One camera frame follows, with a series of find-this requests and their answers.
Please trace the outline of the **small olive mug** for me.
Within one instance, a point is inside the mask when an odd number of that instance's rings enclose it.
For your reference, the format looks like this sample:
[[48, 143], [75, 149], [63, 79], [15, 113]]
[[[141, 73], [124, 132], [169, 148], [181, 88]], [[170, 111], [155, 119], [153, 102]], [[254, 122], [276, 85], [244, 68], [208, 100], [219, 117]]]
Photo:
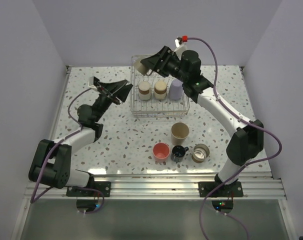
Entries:
[[144, 66], [141, 63], [141, 58], [139, 58], [135, 63], [134, 63], [134, 68], [143, 76], [151, 76], [153, 71], [150, 70], [148, 67]]

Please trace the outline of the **steel cup with brown band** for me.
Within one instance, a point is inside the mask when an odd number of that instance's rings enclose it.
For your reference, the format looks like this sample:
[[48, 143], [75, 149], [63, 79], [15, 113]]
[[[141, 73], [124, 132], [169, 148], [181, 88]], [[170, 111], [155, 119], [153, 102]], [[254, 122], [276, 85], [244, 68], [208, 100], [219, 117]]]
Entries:
[[167, 84], [163, 80], [155, 83], [154, 96], [157, 100], [163, 100], [167, 96]]

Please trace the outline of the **lavender plastic cup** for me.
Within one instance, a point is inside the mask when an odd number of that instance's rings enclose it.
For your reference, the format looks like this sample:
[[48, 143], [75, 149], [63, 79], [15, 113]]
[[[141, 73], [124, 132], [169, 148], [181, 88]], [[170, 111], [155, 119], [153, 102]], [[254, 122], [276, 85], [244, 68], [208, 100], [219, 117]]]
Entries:
[[178, 79], [175, 79], [171, 82], [168, 92], [169, 98], [171, 100], [179, 100], [182, 97], [183, 95], [182, 85], [183, 83]]

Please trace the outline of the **coral pink cup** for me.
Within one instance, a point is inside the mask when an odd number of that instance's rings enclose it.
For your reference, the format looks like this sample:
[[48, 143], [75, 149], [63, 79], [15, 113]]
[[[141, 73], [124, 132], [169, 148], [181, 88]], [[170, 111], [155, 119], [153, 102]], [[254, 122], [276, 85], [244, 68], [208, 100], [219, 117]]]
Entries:
[[159, 142], [154, 145], [152, 153], [156, 162], [165, 162], [171, 152], [168, 144]]

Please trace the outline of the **black mug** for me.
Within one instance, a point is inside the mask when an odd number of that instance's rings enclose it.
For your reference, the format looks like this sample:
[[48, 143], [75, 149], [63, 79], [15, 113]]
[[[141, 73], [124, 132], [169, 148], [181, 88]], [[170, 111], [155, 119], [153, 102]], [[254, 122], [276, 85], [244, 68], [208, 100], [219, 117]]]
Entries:
[[189, 151], [189, 147], [176, 145], [171, 151], [170, 159], [175, 163], [179, 163], [184, 159], [187, 151]]

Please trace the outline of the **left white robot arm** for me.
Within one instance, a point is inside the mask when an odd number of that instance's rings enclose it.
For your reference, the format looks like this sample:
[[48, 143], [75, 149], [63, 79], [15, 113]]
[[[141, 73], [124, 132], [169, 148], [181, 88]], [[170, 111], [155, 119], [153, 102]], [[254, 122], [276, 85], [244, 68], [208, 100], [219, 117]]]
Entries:
[[56, 140], [43, 139], [38, 143], [28, 172], [28, 179], [35, 183], [32, 203], [40, 198], [36, 194], [40, 184], [48, 189], [71, 187], [86, 197], [97, 192], [91, 173], [71, 168], [72, 155], [101, 137], [104, 126], [99, 120], [112, 104], [126, 101], [133, 85], [126, 79], [106, 83], [92, 77], [89, 88], [97, 91], [98, 97], [93, 104], [78, 107], [75, 122], [79, 128]]

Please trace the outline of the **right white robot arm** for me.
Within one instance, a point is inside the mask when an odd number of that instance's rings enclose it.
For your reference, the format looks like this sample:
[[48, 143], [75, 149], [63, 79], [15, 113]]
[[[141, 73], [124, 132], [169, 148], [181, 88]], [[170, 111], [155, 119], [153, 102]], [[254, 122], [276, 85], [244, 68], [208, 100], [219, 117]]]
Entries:
[[231, 139], [226, 148], [227, 160], [214, 181], [203, 187], [209, 197], [226, 197], [238, 184], [242, 167], [264, 148], [262, 122], [251, 121], [218, 95], [214, 85], [202, 75], [201, 60], [194, 50], [177, 55], [164, 46], [158, 53], [137, 60], [134, 67], [142, 75], [151, 71], [181, 81], [185, 95], [209, 111], [228, 132]]

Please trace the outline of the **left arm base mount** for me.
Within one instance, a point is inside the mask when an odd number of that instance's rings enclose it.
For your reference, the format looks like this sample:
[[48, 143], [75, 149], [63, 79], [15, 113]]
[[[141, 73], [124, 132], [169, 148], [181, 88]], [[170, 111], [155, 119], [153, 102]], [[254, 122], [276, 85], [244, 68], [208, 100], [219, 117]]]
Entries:
[[89, 187], [70, 186], [67, 188], [67, 197], [106, 197], [110, 196], [112, 183], [110, 181], [95, 181]]

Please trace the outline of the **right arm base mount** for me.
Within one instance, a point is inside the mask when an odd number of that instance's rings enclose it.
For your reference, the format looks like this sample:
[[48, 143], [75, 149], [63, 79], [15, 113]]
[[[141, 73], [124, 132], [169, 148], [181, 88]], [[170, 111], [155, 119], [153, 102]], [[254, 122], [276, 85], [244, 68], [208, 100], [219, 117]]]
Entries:
[[220, 188], [214, 190], [219, 185], [215, 181], [200, 181], [198, 182], [198, 191], [201, 198], [227, 198], [227, 197], [243, 197], [243, 187], [240, 181], [235, 181], [232, 184], [223, 185]]

